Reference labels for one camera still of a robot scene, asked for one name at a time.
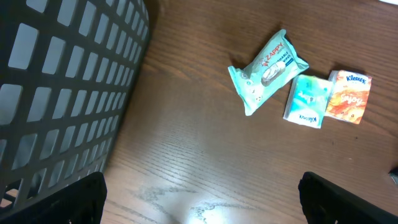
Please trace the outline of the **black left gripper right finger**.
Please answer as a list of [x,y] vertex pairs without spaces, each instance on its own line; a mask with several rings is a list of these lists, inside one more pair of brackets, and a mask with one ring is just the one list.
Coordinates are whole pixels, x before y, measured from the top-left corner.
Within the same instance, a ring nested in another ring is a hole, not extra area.
[[313,172],[303,174],[298,190],[308,223],[397,224],[396,215]]

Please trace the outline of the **mint Zappy wipes packet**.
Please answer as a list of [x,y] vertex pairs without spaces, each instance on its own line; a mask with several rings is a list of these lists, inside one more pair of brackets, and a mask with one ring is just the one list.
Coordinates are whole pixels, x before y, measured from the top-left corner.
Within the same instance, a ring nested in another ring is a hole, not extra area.
[[228,67],[246,116],[252,115],[277,90],[309,68],[285,36],[285,29],[276,32],[244,69]]

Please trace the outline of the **teal tissue pack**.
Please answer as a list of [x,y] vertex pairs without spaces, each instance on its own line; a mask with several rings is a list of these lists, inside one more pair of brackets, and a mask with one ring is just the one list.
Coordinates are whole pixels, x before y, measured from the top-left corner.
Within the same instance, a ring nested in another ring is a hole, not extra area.
[[283,118],[295,124],[320,129],[333,83],[308,75],[297,75],[284,111]]

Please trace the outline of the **orange tissue pack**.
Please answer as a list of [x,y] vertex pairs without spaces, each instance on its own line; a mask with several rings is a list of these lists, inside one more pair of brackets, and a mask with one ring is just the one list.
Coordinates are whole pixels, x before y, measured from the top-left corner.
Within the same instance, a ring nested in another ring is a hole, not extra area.
[[325,115],[359,124],[368,102],[372,77],[346,70],[333,70],[329,81],[333,83],[333,90]]

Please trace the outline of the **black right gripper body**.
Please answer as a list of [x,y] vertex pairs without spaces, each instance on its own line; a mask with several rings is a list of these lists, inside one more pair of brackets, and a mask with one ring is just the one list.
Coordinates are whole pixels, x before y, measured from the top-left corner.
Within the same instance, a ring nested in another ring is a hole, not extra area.
[[398,185],[398,167],[393,168],[389,171],[389,176],[394,181],[396,185]]

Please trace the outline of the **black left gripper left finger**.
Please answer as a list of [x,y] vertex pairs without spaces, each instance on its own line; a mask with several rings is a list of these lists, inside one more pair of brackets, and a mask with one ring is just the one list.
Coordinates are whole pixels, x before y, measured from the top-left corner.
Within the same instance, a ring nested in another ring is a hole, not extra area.
[[104,175],[94,172],[1,223],[100,224],[106,196]]

